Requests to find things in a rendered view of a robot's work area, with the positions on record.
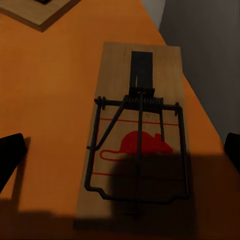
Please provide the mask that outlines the mousetrap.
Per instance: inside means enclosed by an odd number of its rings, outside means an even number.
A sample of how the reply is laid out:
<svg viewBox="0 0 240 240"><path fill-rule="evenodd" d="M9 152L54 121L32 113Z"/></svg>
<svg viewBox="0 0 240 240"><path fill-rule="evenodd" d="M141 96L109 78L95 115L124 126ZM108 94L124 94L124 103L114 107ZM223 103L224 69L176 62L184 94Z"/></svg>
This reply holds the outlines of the mousetrap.
<svg viewBox="0 0 240 240"><path fill-rule="evenodd" d="M44 33L81 0L0 0L0 13Z"/></svg>
<svg viewBox="0 0 240 240"><path fill-rule="evenodd" d="M73 229L198 240L181 47L104 41Z"/></svg>

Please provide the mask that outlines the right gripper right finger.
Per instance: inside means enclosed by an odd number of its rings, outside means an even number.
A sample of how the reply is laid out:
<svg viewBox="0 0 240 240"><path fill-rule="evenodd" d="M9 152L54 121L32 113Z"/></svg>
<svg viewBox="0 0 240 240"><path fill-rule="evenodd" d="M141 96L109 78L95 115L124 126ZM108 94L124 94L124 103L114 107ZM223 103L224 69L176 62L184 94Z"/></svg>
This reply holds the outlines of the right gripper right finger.
<svg viewBox="0 0 240 240"><path fill-rule="evenodd" d="M235 168L240 174L240 135L235 133L229 133L225 145L224 152L231 160Z"/></svg>

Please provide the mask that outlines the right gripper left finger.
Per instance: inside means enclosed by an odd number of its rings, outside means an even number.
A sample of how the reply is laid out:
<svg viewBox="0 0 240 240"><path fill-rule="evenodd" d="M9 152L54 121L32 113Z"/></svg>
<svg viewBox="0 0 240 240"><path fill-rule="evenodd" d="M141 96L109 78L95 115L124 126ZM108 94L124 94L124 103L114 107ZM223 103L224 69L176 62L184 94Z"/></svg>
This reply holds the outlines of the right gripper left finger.
<svg viewBox="0 0 240 240"><path fill-rule="evenodd" d="M25 141L21 133L0 138L0 193L25 152Z"/></svg>

